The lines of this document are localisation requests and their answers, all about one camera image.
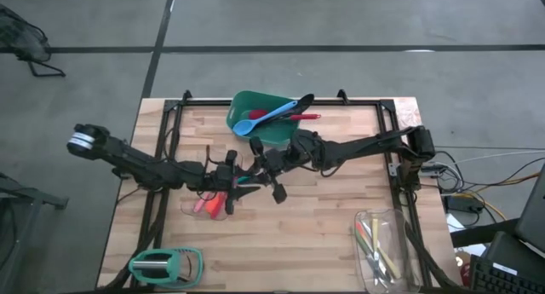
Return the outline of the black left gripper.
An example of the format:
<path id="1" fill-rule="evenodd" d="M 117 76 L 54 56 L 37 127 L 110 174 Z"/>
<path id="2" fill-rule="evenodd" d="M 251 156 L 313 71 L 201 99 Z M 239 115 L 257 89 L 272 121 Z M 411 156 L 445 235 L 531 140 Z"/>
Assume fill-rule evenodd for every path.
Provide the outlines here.
<path id="1" fill-rule="evenodd" d="M 214 191 L 225 192 L 225 211 L 227 214 L 234 212 L 234 199 L 241 199 L 243 196 L 256 192 L 261 189 L 260 186 L 236 187 L 237 178 L 239 180 L 251 180 L 257 176 L 253 171 L 241 171 L 235 176 L 235 161 L 238 153 L 235 150 L 228 150 L 223 162 L 213 161 L 210 158 L 209 150 L 206 152 L 206 162 L 214 164 L 216 169 L 211 172 Z"/>

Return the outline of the small red silicone spatula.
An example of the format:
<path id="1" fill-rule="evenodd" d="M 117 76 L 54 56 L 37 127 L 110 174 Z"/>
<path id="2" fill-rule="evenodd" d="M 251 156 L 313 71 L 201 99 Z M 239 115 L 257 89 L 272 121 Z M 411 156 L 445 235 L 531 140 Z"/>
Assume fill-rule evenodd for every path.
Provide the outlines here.
<path id="1" fill-rule="evenodd" d="M 221 217 L 221 215 L 225 212 L 225 203 L 227 200 L 227 193 L 226 192 L 219 192 L 217 194 L 220 198 L 220 203 L 216 207 L 216 212 L 213 216 L 209 215 L 211 219 L 217 220 Z"/>

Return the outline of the blue silicone spoon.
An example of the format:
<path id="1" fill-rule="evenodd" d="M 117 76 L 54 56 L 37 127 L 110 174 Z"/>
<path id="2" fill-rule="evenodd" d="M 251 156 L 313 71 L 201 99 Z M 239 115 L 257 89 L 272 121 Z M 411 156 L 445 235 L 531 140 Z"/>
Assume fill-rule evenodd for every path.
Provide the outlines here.
<path id="1" fill-rule="evenodd" d="M 297 105 L 297 101 L 291 101 L 261 116 L 260 118 L 244 119 L 244 120 L 238 121 L 232 127 L 232 131 L 238 136 L 248 135 L 262 121 L 270 119 L 283 112 L 289 111 L 290 109 L 294 108 L 296 105 Z"/>

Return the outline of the black kitchen utensil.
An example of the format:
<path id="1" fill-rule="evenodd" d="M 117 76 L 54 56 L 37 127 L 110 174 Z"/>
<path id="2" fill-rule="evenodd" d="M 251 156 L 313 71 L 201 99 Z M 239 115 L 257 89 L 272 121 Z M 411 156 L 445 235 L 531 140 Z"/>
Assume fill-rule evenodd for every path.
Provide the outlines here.
<path id="1" fill-rule="evenodd" d="M 297 104 L 293 108 L 272 117 L 272 120 L 286 119 L 290 118 L 292 115 L 301 115 L 313 104 L 313 101 L 314 94 L 304 95 L 301 99 L 297 101 Z"/>

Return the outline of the orange-handled knife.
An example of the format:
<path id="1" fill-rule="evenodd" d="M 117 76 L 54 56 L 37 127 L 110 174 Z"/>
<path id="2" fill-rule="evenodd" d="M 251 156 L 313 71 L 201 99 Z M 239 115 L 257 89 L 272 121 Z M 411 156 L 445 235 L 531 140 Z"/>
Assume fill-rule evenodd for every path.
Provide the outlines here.
<path id="1" fill-rule="evenodd" d="M 369 246 L 370 248 L 370 245 L 368 244 L 368 241 L 366 239 L 366 232 L 364 231 L 364 228 L 363 228 L 363 225 L 360 223 L 360 222 L 355 222 L 355 228 L 358 229 L 358 231 L 360 232 L 360 234 L 362 235 L 362 237 L 364 238 L 365 240 L 365 243 Z M 378 283 L 379 283 L 379 277 L 380 277 L 380 269 L 379 269 L 379 266 L 376 265 L 376 268 L 378 270 Z"/>

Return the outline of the green-handled knife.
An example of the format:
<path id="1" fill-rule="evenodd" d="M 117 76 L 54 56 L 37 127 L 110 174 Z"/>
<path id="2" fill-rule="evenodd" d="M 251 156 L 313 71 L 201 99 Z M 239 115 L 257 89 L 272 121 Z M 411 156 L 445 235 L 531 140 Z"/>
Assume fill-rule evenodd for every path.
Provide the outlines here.
<path id="1" fill-rule="evenodd" d="M 371 255 L 370 248 L 365 243 L 364 238 L 362 237 L 362 235 L 360 234 L 360 232 L 356 228 L 354 229 L 354 235 L 355 235 L 355 238 L 357 240 L 357 243 L 358 243 L 360 249 L 363 251 L 363 253 L 365 255 L 365 259 L 366 259 L 367 263 L 370 265 L 370 268 L 371 268 L 372 273 L 373 273 L 374 285 L 378 285 L 378 270 L 376 268 L 376 262 L 375 262 L 373 256 Z"/>

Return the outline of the yellow-handled knife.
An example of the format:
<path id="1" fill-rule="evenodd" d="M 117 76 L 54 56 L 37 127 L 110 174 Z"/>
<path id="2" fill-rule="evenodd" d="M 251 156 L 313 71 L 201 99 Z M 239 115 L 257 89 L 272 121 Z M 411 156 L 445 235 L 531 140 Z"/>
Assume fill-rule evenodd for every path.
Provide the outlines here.
<path id="1" fill-rule="evenodd" d="M 376 265 L 379 264 L 379 253 L 378 253 L 378 220 L 373 218 L 371 220 L 371 232 L 372 232 L 372 248 L 373 248 L 373 257 Z"/>

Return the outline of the teal plastic bin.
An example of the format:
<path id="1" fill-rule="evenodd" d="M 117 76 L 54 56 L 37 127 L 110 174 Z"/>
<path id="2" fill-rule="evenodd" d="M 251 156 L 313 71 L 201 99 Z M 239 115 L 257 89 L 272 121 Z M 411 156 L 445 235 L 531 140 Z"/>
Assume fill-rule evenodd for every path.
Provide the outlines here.
<path id="1" fill-rule="evenodd" d="M 271 112 L 282 105 L 293 101 L 293 99 L 269 95 L 255 91 L 241 91 L 233 98 L 226 117 L 227 127 L 232 127 L 240 120 L 250 118 L 250 112 L 264 110 Z M 290 142 L 291 134 L 299 128 L 298 121 L 279 120 L 270 124 L 257 125 L 248 135 L 234 135 L 239 140 L 248 141 L 252 136 L 261 138 L 264 145 L 270 147 L 282 147 Z"/>

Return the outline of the crumpled clear plastic bag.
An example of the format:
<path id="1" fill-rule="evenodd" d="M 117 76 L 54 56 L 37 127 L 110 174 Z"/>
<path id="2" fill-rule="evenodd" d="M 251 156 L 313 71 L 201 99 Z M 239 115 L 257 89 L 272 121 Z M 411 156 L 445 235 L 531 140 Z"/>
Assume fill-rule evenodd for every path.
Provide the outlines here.
<path id="1" fill-rule="evenodd" d="M 394 99 L 396 116 L 401 129 L 422 124 L 422 118 L 415 97 L 398 97 Z"/>

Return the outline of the black power brick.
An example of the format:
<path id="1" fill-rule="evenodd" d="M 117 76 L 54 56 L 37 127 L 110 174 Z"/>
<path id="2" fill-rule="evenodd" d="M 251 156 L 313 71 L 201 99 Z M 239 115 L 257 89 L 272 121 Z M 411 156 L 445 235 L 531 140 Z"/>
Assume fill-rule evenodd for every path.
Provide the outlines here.
<path id="1" fill-rule="evenodd" d="M 445 201 L 447 210 L 479 214 L 484 209 L 483 203 L 473 197 L 455 197 L 452 195 L 446 198 Z"/>

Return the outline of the black metal cart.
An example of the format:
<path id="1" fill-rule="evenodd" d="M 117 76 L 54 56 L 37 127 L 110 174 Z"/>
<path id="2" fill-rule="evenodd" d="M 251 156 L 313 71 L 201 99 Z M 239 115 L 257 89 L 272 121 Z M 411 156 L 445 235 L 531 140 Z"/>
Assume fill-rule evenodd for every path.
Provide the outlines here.
<path id="1" fill-rule="evenodd" d="M 44 205 L 64 210 L 69 198 L 27 187 L 0 172 L 0 235 L 10 226 L 11 239 L 0 238 L 0 294 L 12 294 L 14 282 Z"/>

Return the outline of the black keyboard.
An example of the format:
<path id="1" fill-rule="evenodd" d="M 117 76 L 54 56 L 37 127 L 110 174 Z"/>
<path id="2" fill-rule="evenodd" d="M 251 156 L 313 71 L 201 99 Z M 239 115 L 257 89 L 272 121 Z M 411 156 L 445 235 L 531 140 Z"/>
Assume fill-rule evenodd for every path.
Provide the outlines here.
<path id="1" fill-rule="evenodd" d="M 473 291 L 495 294 L 545 294 L 545 280 L 471 255 L 469 283 Z"/>

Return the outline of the black mesh chair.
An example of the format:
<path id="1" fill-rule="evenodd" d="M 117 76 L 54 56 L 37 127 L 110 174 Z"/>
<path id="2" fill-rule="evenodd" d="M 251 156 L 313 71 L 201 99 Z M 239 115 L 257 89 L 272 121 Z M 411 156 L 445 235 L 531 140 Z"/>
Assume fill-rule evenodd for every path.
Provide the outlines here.
<path id="1" fill-rule="evenodd" d="M 0 4 L 0 47 L 25 62 L 36 78 L 62 77 L 66 74 L 47 64 L 52 53 L 44 31 L 29 23 L 13 10 Z"/>

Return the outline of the dark laptop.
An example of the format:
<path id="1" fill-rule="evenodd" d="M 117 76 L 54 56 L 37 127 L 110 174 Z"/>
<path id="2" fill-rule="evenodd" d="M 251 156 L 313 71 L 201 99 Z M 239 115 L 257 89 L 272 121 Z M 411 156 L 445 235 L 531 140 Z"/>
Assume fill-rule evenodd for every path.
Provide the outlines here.
<path id="1" fill-rule="evenodd" d="M 515 228 L 525 242 L 545 253 L 545 164 Z"/>

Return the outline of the cream-handled knife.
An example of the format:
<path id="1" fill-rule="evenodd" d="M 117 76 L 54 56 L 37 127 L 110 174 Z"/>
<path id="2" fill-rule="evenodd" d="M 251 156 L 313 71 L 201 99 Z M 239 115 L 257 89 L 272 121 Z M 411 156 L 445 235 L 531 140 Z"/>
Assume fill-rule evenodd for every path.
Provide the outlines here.
<path id="1" fill-rule="evenodd" d="M 402 277 L 400 270 L 395 265 L 395 263 L 391 260 L 388 254 L 381 248 L 380 245 L 376 247 L 376 250 L 379 254 L 381 262 L 384 264 L 385 268 L 390 273 L 391 277 L 396 280 L 400 279 Z"/>

